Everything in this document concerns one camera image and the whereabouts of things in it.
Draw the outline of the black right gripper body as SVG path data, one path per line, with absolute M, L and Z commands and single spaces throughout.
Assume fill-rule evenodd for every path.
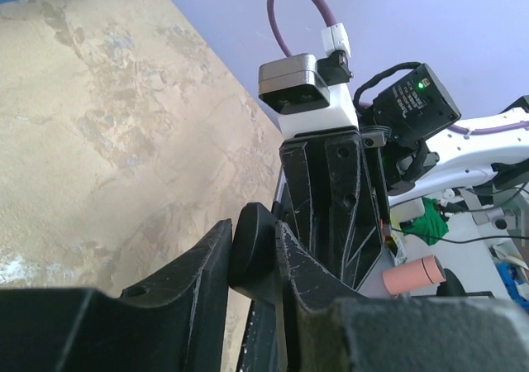
M 314 144 L 318 172 L 316 207 L 362 205 L 362 188 L 370 189 L 375 198 L 374 205 L 388 206 L 380 148 L 367 146 L 357 128 L 349 126 L 317 131 L 290 140 L 311 140 Z M 361 184 L 363 179 L 367 181 L 365 186 Z

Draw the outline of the black remote control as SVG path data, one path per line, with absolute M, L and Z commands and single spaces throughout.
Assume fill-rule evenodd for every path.
M 274 293 L 274 229 L 282 206 L 275 201 L 247 203 L 232 242 L 228 283 L 251 300 L 236 365 L 237 371 L 278 371 Z

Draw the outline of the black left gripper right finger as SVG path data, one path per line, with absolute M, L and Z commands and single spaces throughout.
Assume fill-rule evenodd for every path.
M 525 371 L 528 316 L 472 298 L 366 298 L 275 227 L 282 371 Z

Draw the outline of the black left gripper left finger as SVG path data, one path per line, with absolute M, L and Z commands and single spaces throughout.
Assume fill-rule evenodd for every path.
M 217 371 L 231 221 L 117 298 L 92 288 L 4 289 L 4 371 Z

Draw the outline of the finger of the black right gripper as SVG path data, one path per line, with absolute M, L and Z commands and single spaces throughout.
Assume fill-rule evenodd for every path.
M 306 248 L 317 248 L 317 155 L 311 140 L 285 141 L 280 148 L 298 239 Z
M 329 209 L 329 261 L 327 268 L 344 284 L 359 289 L 379 259 L 388 206 L 374 205 L 369 188 L 360 190 L 362 205 Z

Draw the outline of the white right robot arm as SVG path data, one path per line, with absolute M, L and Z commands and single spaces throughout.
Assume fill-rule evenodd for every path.
M 298 56 L 268 103 L 279 112 L 280 159 L 294 232 L 308 253 L 358 288 L 389 234 L 389 210 L 448 188 L 528 180 L 528 108 L 469 124 L 424 63 L 396 64 L 364 84 L 393 83 L 365 106 L 350 72 Z

